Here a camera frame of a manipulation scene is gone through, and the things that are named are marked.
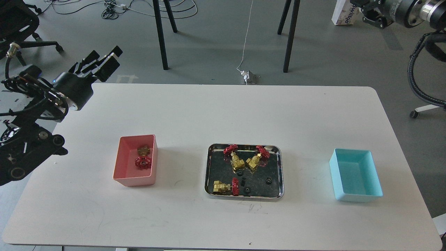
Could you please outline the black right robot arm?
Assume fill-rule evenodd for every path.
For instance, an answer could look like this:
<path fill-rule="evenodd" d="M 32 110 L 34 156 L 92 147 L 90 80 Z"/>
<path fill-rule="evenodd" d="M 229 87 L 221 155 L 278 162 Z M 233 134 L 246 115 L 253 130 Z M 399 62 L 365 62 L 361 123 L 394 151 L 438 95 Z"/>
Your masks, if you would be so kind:
<path fill-rule="evenodd" d="M 426 33 L 419 39 L 408 64 L 408 82 L 414 94 L 422 101 L 445 108 L 446 102 L 423 92 L 416 84 L 414 67 L 422 49 L 435 59 L 445 62 L 445 51 L 437 44 L 445 43 L 446 2 L 444 0 L 351 0 L 361 9 L 363 22 L 384 29 L 392 23 L 414 28 L 427 21 L 434 32 Z"/>

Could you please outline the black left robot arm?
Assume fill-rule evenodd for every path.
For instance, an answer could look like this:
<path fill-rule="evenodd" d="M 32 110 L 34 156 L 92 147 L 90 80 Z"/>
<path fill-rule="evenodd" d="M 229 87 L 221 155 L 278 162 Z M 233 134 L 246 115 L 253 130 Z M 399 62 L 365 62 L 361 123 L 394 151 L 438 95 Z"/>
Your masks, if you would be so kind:
<path fill-rule="evenodd" d="M 52 82 L 40 75 L 35 65 L 24 66 L 16 76 L 9 75 L 9 64 L 28 43 L 11 43 L 6 53 L 6 89 L 31 98 L 22 110 L 9 110 L 1 116 L 13 116 L 5 120 L 5 132 L 1 135 L 0 167 L 1 185 L 20 181 L 35 170 L 51 155 L 66 155 L 65 138 L 53 135 L 37 124 L 37 120 L 61 122 L 70 108 L 81 110 L 93 95 L 92 84 L 105 82 L 120 66 L 118 58 L 122 49 L 115 46 L 102 59 L 92 51 L 81 62 L 76 62 L 66 73 Z"/>

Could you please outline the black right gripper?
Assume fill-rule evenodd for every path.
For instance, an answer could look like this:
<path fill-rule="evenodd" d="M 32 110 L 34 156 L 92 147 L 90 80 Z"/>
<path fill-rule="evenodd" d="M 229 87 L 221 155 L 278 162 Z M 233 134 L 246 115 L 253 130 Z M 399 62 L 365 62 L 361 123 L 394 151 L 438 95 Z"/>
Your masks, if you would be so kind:
<path fill-rule="evenodd" d="M 361 9 L 364 23 L 380 29 L 392 23 L 406 28 L 418 25 L 417 0 L 351 0 L 350 3 Z"/>

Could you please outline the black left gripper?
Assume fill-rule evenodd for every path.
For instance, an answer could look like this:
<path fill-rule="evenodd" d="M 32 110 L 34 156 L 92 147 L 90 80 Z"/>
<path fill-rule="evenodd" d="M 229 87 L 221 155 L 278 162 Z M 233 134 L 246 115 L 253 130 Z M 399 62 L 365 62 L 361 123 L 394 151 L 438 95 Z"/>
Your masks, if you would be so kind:
<path fill-rule="evenodd" d="M 70 106 L 81 110 L 93 95 L 91 87 L 94 77 L 105 82 L 120 66 L 119 56 L 123 51 L 115 46 L 102 60 L 98 61 L 99 54 L 91 51 L 81 62 L 76 62 L 68 73 L 61 73 L 53 82 L 53 89 L 61 93 L 68 100 Z"/>

